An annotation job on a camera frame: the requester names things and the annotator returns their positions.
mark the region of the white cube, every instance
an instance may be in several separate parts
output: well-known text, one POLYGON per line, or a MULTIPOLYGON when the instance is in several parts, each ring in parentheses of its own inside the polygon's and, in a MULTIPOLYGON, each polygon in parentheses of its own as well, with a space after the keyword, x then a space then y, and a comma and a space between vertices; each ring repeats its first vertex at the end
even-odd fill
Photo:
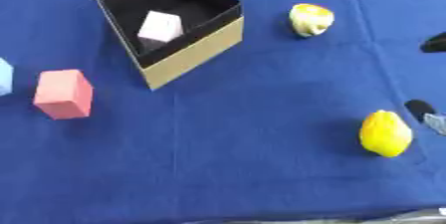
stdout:
POLYGON ((183 34, 178 15, 149 11, 137 37, 145 48, 153 49, 183 34))

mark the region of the pink cube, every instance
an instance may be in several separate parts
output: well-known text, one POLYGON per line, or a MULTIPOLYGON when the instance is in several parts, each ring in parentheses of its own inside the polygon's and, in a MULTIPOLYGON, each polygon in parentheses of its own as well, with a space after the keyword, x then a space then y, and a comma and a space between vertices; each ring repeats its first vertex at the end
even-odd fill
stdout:
POLYGON ((42 72, 34 105, 53 119, 90 115, 93 87, 79 70, 42 72))

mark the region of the blue block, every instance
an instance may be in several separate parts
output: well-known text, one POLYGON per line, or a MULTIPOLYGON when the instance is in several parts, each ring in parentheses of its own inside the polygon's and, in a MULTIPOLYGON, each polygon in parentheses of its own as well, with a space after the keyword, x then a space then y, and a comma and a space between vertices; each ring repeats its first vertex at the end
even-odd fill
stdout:
POLYGON ((0 58, 0 96, 12 93, 12 75, 14 68, 0 58))

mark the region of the yellow ball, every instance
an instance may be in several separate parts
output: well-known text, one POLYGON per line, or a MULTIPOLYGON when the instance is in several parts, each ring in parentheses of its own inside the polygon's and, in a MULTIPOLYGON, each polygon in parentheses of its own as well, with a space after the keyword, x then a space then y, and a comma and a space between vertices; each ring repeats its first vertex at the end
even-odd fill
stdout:
POLYGON ((412 142, 412 130, 395 112, 380 110, 369 115, 359 132, 360 143, 370 151, 394 157, 412 142))
POLYGON ((290 11, 290 20, 296 33, 303 37, 320 35, 335 20, 335 14, 318 5, 297 4, 290 11))

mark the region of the open box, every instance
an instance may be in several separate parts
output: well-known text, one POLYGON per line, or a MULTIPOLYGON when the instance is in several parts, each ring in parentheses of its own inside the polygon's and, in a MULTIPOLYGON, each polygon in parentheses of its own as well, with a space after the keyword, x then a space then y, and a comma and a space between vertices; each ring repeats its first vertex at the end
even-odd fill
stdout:
POLYGON ((97 0, 148 85, 157 89, 242 40, 239 0, 97 0), (181 17, 184 34, 146 50, 137 32, 148 11, 181 17))

